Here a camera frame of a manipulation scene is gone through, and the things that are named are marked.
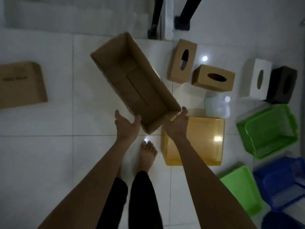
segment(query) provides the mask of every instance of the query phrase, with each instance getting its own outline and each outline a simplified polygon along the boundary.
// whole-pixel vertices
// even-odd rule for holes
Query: forearm
[[[175,140],[201,228],[256,228],[248,214],[190,142]]]
[[[39,229],[96,227],[129,144],[116,141],[84,179],[48,215]]]

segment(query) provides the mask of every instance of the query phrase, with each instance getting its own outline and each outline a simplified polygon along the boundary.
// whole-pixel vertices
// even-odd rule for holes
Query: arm
[[[185,107],[165,129],[179,151],[201,228],[256,229],[237,199],[215,176],[186,138],[189,118]]]
[[[134,123],[115,112],[114,145],[84,179],[57,205],[38,229],[96,228],[124,154],[137,138],[141,116]]]

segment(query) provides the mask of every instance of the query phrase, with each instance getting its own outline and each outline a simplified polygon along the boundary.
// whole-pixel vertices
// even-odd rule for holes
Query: hand
[[[167,118],[164,127],[168,136],[176,142],[176,140],[186,139],[186,128],[188,126],[189,118],[186,107],[182,107],[182,112],[173,120]]]
[[[137,138],[141,126],[141,116],[137,115],[135,121],[130,123],[125,117],[121,116],[119,110],[115,111],[116,140],[126,142],[130,146]]]

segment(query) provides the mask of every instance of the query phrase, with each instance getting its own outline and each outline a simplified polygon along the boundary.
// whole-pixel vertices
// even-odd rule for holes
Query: black tissue box
[[[287,66],[273,69],[265,101],[271,104],[288,104],[297,75],[297,70]]]

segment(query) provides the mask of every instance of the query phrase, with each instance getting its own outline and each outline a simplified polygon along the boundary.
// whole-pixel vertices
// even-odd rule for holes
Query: oval hole
[[[14,77],[5,77],[2,80],[3,81],[14,81]]]
[[[17,76],[15,77],[15,79],[23,80],[23,79],[27,79],[27,76]]]
[[[284,87],[283,87],[283,93],[287,94],[287,92],[290,89],[291,86],[291,81],[292,81],[292,75],[287,76],[285,83],[284,83]]]
[[[215,74],[215,73],[209,73],[208,77],[213,79],[213,80],[216,80],[218,82],[225,82],[225,81],[227,81],[227,78],[223,77],[222,75]]]
[[[189,60],[189,50],[186,49],[182,54],[181,63],[180,63],[180,69],[182,71],[185,69],[188,60]]]
[[[258,78],[257,78],[257,89],[260,89],[262,87],[263,78],[264,78],[264,71],[260,70],[260,73],[258,74]]]

